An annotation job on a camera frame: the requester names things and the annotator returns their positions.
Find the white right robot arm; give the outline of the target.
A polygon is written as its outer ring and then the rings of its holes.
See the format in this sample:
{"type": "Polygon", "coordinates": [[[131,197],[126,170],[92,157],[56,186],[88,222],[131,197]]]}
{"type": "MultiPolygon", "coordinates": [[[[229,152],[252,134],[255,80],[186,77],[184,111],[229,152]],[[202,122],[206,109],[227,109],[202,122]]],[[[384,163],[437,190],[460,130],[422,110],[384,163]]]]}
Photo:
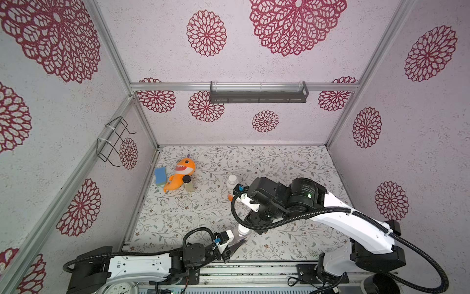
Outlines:
{"type": "Polygon", "coordinates": [[[346,245],[319,256],[318,276],[339,277],[357,269],[387,273],[406,264],[405,251],[391,237],[399,232],[396,222],[384,222],[385,229],[380,230],[374,219],[360,218],[355,209],[313,180],[296,178],[285,186],[260,177],[250,186],[237,184],[232,191],[251,209],[241,224],[260,235],[291,221],[308,219],[348,236],[346,245]]]}

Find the small white bottle cap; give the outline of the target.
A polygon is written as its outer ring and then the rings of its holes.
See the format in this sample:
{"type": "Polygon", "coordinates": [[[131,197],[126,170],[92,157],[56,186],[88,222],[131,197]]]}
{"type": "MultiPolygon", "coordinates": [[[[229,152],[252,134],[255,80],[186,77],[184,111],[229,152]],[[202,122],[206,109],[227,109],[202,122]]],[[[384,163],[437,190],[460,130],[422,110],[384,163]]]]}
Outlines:
{"type": "Polygon", "coordinates": [[[237,234],[239,236],[247,236],[251,232],[250,229],[244,227],[243,225],[239,224],[237,227],[237,234]]]}

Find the white round bottle cap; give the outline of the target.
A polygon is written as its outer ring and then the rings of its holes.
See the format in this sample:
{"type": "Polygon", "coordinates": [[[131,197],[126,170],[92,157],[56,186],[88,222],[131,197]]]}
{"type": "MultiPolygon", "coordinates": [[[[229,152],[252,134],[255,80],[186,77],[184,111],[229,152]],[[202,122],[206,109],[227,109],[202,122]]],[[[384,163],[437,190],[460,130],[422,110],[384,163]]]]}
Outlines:
{"type": "Polygon", "coordinates": [[[234,184],[237,184],[238,183],[238,178],[236,175],[230,175],[228,177],[228,181],[227,181],[228,184],[231,184],[231,185],[234,185],[234,184]]]}

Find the white bottle orange base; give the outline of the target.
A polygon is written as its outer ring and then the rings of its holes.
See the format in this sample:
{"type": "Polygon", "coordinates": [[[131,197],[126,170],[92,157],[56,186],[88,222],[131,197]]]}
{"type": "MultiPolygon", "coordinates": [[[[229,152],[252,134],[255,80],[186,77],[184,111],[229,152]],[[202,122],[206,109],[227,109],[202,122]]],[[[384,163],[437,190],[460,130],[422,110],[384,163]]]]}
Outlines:
{"type": "Polygon", "coordinates": [[[238,192],[237,186],[239,185],[239,180],[238,180],[238,183],[234,185],[228,184],[227,182],[226,184],[227,184],[227,189],[228,189],[228,199],[231,202],[234,195],[238,192]]]}

